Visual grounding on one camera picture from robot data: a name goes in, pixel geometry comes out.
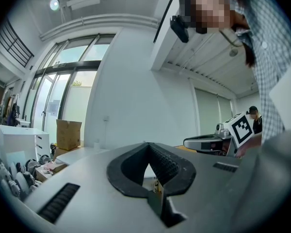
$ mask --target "white cabinet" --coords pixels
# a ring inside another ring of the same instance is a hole
[[[0,157],[6,166],[50,157],[49,134],[38,129],[0,125]]]

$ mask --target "railing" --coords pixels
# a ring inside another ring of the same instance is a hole
[[[34,57],[8,20],[0,30],[0,43],[23,67],[26,66],[31,57]]]

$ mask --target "vent slot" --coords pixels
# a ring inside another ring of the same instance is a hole
[[[38,213],[50,223],[55,223],[79,189],[79,185],[67,183]]]
[[[238,166],[233,166],[233,165],[229,165],[229,164],[225,164],[225,163],[221,163],[221,162],[217,162],[213,165],[213,167],[221,169],[221,170],[225,170],[228,172],[236,172]]]

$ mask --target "cardboard box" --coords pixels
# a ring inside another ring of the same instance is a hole
[[[63,170],[67,165],[64,163],[46,163],[35,169],[37,180],[44,182],[51,178],[53,175]]]
[[[81,148],[81,147],[76,147],[76,148],[74,148],[74,149],[72,149],[72,150],[64,150],[64,149],[57,148],[57,149],[55,149],[55,153],[54,153],[53,161],[55,161],[56,158],[57,158],[58,156],[60,156],[60,155],[62,155],[62,154],[64,154],[64,153],[68,153],[68,152],[70,152],[70,151],[78,150],[78,149],[80,149],[80,148]]]
[[[57,124],[57,147],[71,150],[81,145],[80,130],[81,122],[56,120]]]
[[[47,173],[47,171],[45,170],[45,165],[39,166],[35,169],[38,181],[44,182],[53,176],[52,173]]]
[[[65,163],[50,163],[48,168],[55,174],[63,170],[66,166]]]

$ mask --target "black grille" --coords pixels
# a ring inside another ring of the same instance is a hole
[[[164,185],[179,172],[179,165],[169,156],[163,154],[151,146],[150,165],[160,181]]]
[[[79,185],[67,183],[38,214],[50,223],[55,223],[79,187]]]
[[[236,172],[236,170],[238,168],[237,166],[231,166],[231,165],[224,164],[224,163],[219,163],[219,162],[214,164],[213,167],[221,169],[221,170],[225,170],[225,171],[228,171],[228,172],[232,172],[232,173]]]

